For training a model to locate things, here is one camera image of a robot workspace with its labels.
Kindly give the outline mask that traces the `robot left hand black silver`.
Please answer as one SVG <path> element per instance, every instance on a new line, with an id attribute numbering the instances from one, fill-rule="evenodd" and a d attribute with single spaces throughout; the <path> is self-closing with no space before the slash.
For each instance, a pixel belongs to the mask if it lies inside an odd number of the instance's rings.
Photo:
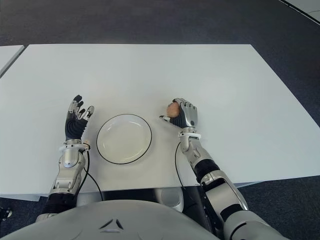
<path id="1" fill-rule="evenodd" d="M 88 121 L 94 114 L 94 106 L 91 105 L 87 109 L 82 108 L 84 104 L 82 99 L 81 95 L 76 95 L 67 110 L 64 127 L 66 141 L 81 140 Z"/>

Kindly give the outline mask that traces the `robot right hand black silver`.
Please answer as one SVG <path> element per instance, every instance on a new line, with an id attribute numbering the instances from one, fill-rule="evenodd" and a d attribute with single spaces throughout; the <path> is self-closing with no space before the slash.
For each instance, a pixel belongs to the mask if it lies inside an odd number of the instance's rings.
<path id="1" fill-rule="evenodd" d="M 195 128 L 198 123 L 197 108 L 184 98 L 174 98 L 160 119 L 181 129 Z"/>

